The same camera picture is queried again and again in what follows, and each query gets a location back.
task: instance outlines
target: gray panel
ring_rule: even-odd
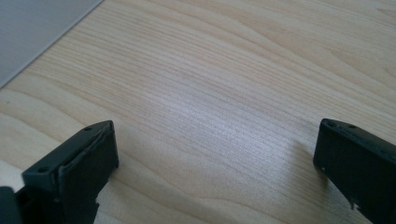
[[[0,0],[0,88],[102,0]]]

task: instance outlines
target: wooden surface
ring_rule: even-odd
[[[396,144],[394,1],[106,0],[0,90],[0,185],[112,119],[95,223],[369,223],[312,164],[323,118]]]

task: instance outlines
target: light wood tabletop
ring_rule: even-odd
[[[396,144],[394,1],[106,0],[0,90],[0,185],[111,119],[95,223],[370,223],[323,118]]]

